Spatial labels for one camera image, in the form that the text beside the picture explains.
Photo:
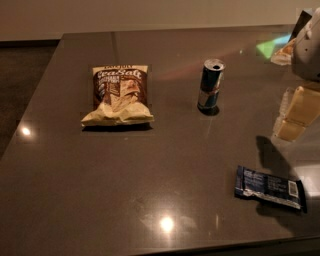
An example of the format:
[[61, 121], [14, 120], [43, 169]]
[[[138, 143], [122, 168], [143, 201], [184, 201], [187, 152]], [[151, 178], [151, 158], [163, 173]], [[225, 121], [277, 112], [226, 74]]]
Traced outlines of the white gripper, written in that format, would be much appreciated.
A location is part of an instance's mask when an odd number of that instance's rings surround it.
[[[281, 66], [292, 63], [292, 71], [302, 79], [320, 81], [320, 8], [313, 12], [296, 39], [272, 55], [271, 62]], [[303, 86], [287, 88], [275, 121], [275, 135], [295, 141], [319, 116], [319, 90]]]

